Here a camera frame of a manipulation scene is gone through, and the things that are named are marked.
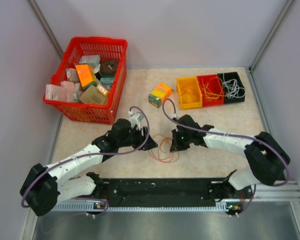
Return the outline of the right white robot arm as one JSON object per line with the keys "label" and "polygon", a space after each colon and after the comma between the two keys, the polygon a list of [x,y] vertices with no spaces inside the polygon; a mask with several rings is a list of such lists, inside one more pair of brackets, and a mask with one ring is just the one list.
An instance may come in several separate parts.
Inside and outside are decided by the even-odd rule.
{"label": "right white robot arm", "polygon": [[172,131],[170,152],[185,151],[193,144],[225,150],[246,158],[248,165],[245,168],[235,169],[222,183],[211,186],[212,198],[235,198],[244,188],[258,183],[274,186],[291,162],[287,153],[268,132],[262,131],[255,136],[226,133],[213,125],[200,126],[188,114],[172,120],[176,128]]}

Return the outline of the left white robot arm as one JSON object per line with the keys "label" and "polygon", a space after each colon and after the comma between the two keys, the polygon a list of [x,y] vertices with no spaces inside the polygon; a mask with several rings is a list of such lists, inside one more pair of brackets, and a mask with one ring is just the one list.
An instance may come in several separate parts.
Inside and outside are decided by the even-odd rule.
{"label": "left white robot arm", "polygon": [[150,136],[149,127],[140,127],[121,118],[104,135],[79,152],[53,164],[34,165],[19,191],[22,207],[30,208],[36,216],[41,217],[55,205],[72,198],[99,198],[104,191],[99,176],[95,173],[87,173],[83,177],[76,175],[113,156],[119,156],[119,149],[125,147],[132,147],[134,152],[149,151],[158,147],[158,144]]}

